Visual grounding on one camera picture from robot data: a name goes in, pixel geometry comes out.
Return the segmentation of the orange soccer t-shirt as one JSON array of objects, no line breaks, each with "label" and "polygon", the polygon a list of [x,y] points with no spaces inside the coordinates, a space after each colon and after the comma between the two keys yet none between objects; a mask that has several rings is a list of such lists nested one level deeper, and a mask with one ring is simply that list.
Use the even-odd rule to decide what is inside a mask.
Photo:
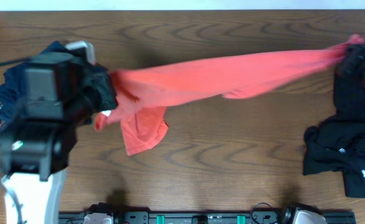
[{"label": "orange soccer t-shirt", "polygon": [[170,106],[221,95],[252,98],[292,81],[322,72],[346,56],[350,45],[362,44],[357,34],[346,42],[321,50],[288,50],[207,58],[137,70],[109,73],[118,106],[100,112],[97,131],[119,123],[129,156],[152,149],[168,131],[165,112]]}]

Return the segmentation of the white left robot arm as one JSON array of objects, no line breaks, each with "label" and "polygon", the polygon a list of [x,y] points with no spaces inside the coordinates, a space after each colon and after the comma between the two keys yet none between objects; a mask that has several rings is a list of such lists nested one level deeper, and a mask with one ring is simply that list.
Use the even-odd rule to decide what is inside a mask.
[{"label": "white left robot arm", "polygon": [[26,95],[0,134],[8,223],[57,223],[76,131],[117,107],[109,75],[91,52],[48,52],[27,62]]}]

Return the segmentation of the black garment with white logos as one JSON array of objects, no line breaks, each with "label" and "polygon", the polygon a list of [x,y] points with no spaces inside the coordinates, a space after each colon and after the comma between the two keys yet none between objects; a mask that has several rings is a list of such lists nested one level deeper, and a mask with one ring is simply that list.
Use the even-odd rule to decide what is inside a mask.
[{"label": "black garment with white logos", "polygon": [[341,172],[345,196],[365,198],[365,121],[332,116],[304,134],[303,175]]}]

